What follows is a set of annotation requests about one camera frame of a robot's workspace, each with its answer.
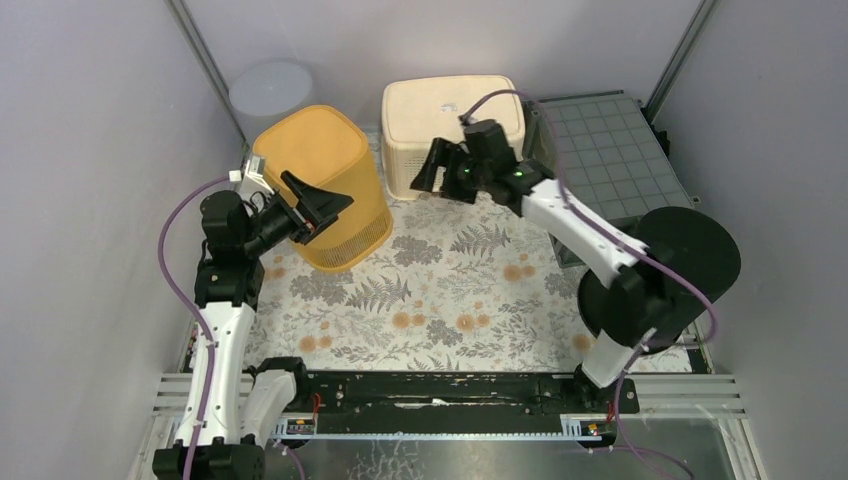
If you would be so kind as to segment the grey round plastic bin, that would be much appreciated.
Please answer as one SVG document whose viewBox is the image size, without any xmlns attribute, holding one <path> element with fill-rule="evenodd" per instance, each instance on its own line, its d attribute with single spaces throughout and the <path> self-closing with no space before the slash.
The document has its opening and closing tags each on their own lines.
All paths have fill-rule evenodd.
<svg viewBox="0 0 848 480">
<path fill-rule="evenodd" d="M 285 117 L 315 103 L 310 71 L 294 62 L 271 61 L 243 72 L 229 89 L 229 101 L 246 142 Z"/>
</svg>

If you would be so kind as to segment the grey plastic storage bin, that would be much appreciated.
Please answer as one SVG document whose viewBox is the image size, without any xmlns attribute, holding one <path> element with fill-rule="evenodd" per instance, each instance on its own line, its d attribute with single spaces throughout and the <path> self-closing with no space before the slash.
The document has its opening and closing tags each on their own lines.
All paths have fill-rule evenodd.
<svg viewBox="0 0 848 480">
<path fill-rule="evenodd" d="M 551 171 L 565 162 L 567 188 L 619 230 L 691 197 L 645 119 L 641 103 L 622 90 L 522 102 L 522 154 Z"/>
</svg>

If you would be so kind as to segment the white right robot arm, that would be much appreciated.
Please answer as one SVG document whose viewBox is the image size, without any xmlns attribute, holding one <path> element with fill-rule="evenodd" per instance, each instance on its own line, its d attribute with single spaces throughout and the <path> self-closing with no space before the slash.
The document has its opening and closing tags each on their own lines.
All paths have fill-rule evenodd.
<svg viewBox="0 0 848 480">
<path fill-rule="evenodd" d="M 562 181 L 534 160 L 520 161 L 502 126 L 482 120 L 463 127 L 464 138 L 436 137 L 413 190 L 473 204 L 481 192 L 515 215 L 544 229 L 576 254 L 600 284 L 585 299 L 585 319 L 599 328 L 594 347 L 579 368 L 575 402 L 597 412 L 613 398 L 612 383 L 658 334 L 673 332 L 676 302 L 672 271 L 647 244 L 628 236 L 581 203 Z"/>
</svg>

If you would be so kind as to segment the black round plastic bin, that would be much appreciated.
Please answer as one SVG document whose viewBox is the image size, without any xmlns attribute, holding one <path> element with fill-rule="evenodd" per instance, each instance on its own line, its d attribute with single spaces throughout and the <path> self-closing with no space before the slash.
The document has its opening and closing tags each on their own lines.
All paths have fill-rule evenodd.
<svg viewBox="0 0 848 480">
<path fill-rule="evenodd" d="M 739 249 L 715 220 L 684 207 L 663 207 L 647 213 L 630 230 L 647 245 L 647 256 L 692 284 L 716 302 L 737 280 Z M 650 354 L 669 348 L 706 307 L 694 293 L 642 260 L 621 266 L 608 287 L 586 273 L 578 288 L 578 308 L 595 337 L 607 334 L 632 347 L 654 328 Z"/>
</svg>

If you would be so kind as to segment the yellow bin with black liner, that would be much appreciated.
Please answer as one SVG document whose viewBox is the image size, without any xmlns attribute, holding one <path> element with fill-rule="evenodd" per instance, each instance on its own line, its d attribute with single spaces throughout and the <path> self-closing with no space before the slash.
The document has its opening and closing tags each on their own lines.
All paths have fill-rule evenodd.
<svg viewBox="0 0 848 480">
<path fill-rule="evenodd" d="M 364 132 L 329 105 L 305 107 L 272 125 L 254 141 L 265 160 L 263 176 L 287 201 L 296 201 L 281 175 L 344 194 L 353 203 L 338 220 L 295 250 L 312 267 L 329 273 L 351 269 L 390 236 L 393 218 Z"/>
</svg>

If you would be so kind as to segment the cream perforated plastic basket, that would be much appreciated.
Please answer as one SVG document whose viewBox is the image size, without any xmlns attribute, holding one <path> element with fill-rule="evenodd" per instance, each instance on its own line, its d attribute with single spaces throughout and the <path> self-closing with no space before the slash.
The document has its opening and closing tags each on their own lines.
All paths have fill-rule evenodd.
<svg viewBox="0 0 848 480">
<path fill-rule="evenodd" d="M 459 116 L 484 95 L 512 90 L 502 75 L 459 75 L 397 81 L 387 85 L 381 104 L 381 158 L 388 193 L 415 200 L 410 183 L 421 170 L 432 140 L 463 139 Z"/>
</svg>

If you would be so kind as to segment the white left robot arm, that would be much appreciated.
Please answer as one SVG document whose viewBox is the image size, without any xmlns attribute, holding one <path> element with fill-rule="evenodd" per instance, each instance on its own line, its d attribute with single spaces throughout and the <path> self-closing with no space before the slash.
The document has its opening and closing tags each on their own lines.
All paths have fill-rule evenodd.
<svg viewBox="0 0 848 480">
<path fill-rule="evenodd" d="M 195 364 L 187 404 L 174 443 L 155 452 L 158 479 L 261 479 L 265 446 L 284 409 L 309 401 L 303 360 L 264 361 L 247 399 L 240 399 L 243 360 L 265 275 L 261 257 L 285 240 L 306 245 L 352 206 L 351 196 L 311 186 L 286 171 L 281 179 L 294 195 L 288 203 L 265 181 L 233 171 L 231 187 L 199 204 L 201 258 L 194 296 L 166 282 L 198 326 Z"/>
</svg>

